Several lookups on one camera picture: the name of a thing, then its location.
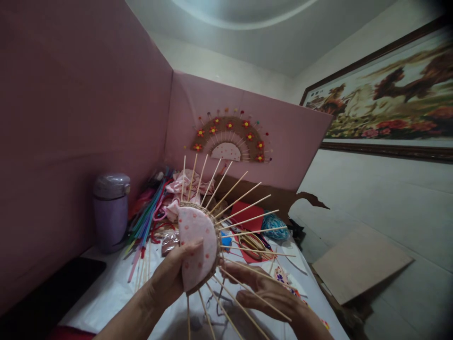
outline white wall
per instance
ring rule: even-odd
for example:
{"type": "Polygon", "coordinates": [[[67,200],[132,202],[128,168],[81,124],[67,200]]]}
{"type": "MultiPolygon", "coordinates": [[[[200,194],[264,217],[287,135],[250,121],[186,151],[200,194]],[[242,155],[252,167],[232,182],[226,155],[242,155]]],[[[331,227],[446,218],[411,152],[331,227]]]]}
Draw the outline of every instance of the white wall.
{"type": "MultiPolygon", "coordinates": [[[[438,16],[425,2],[399,0],[304,70],[287,100],[438,16]]],[[[331,211],[300,200],[290,216],[307,226],[302,243],[314,262],[365,223],[415,259],[372,304],[365,332],[374,339],[433,339],[448,324],[453,288],[453,166],[319,150],[300,191],[331,211]]]]}
{"type": "Polygon", "coordinates": [[[177,70],[267,97],[285,100],[292,79],[245,61],[186,42],[148,32],[170,65],[177,70]]]}

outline framed painting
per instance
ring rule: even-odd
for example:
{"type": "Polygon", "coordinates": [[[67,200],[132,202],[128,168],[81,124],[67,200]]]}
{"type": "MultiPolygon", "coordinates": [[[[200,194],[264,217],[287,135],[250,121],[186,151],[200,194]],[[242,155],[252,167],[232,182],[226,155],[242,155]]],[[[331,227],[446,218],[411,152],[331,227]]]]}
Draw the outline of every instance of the framed painting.
{"type": "Polygon", "coordinates": [[[321,149],[453,162],[453,40],[446,18],[307,87],[334,116],[321,149]]]}

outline pink polka dot fabric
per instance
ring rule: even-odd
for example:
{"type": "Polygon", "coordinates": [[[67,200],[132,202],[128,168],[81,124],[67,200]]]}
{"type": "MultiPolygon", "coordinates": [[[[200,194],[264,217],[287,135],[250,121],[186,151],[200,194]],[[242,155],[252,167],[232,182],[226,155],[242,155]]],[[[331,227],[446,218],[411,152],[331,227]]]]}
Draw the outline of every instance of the pink polka dot fabric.
{"type": "Polygon", "coordinates": [[[238,162],[241,160],[241,152],[233,143],[222,143],[217,145],[214,150],[212,150],[211,157],[238,162]]]}
{"type": "Polygon", "coordinates": [[[178,209],[179,240],[181,245],[203,238],[203,247],[189,254],[182,265],[184,291],[199,284],[211,271],[217,256],[217,236],[212,220],[193,207],[178,209]]]}

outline painting of horses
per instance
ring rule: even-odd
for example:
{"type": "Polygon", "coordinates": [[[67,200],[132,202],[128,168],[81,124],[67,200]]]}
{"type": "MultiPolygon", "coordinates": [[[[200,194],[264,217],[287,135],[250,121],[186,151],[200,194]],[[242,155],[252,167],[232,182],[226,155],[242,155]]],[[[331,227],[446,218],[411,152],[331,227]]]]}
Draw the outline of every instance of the painting of horses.
{"type": "Polygon", "coordinates": [[[324,142],[453,146],[453,41],[437,31],[306,91],[334,116],[324,142]]]}

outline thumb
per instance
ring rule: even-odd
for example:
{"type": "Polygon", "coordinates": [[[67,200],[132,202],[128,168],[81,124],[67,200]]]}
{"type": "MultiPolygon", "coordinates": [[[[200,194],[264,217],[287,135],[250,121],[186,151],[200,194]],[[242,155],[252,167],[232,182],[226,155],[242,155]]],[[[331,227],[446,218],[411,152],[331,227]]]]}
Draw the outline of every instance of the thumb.
{"type": "Polygon", "coordinates": [[[257,298],[248,290],[240,290],[236,294],[236,300],[245,308],[256,309],[262,311],[266,304],[257,298]]]}
{"type": "Polygon", "coordinates": [[[203,244],[203,238],[199,238],[195,241],[188,242],[182,246],[179,246],[178,248],[173,249],[167,257],[171,257],[172,261],[182,261],[186,256],[188,256],[190,253],[194,252],[197,250],[199,247],[201,247],[203,244]]]}

